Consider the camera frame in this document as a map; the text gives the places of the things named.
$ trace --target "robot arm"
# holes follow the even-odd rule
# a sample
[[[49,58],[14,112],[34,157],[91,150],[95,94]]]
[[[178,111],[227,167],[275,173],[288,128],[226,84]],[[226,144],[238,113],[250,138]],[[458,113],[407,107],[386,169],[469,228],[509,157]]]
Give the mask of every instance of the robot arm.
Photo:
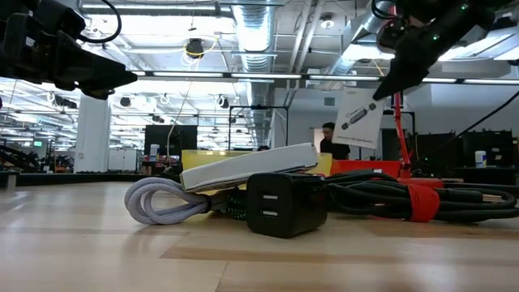
[[[495,10],[513,0],[396,0],[396,13],[374,14],[388,22],[377,36],[384,52],[394,52],[391,71],[379,86],[379,100],[420,84],[429,68],[474,26],[490,29]]]
[[[121,63],[81,49],[76,41],[84,29],[84,19],[55,0],[0,1],[0,76],[103,100],[135,82]]]

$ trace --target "green cable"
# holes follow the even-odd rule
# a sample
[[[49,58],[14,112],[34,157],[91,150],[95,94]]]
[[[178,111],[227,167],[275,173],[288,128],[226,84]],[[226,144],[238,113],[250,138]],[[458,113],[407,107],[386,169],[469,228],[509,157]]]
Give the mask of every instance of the green cable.
[[[234,220],[245,221],[247,219],[247,200],[244,191],[234,189],[227,197],[227,213]]]

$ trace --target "person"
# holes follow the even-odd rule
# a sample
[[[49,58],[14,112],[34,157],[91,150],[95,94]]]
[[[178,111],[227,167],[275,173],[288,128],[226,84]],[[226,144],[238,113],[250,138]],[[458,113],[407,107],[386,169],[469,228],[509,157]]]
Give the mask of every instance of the person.
[[[324,138],[321,140],[321,153],[331,153],[335,160],[348,160],[350,158],[350,146],[345,144],[332,143],[334,122],[327,122],[323,125]]]

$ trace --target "dual usb charger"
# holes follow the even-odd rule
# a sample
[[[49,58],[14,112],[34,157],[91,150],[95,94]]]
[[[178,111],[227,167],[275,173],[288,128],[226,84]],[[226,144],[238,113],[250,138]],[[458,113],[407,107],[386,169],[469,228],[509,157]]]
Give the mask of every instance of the dual usb charger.
[[[253,174],[247,181],[247,225],[257,234],[292,238],[328,217],[324,178],[309,174]]]

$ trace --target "gray braided cable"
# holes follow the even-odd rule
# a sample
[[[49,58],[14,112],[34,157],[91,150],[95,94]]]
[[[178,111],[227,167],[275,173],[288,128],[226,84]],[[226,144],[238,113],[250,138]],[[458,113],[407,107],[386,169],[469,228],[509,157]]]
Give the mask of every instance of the gray braided cable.
[[[152,197],[157,191],[167,191],[188,204],[155,211],[152,207]],[[223,210],[226,207],[226,194],[215,194],[209,198],[212,211]],[[202,213],[208,207],[207,199],[205,195],[185,192],[178,182],[166,178],[144,178],[128,189],[124,196],[124,204],[130,215],[140,223],[168,225],[180,223]]]

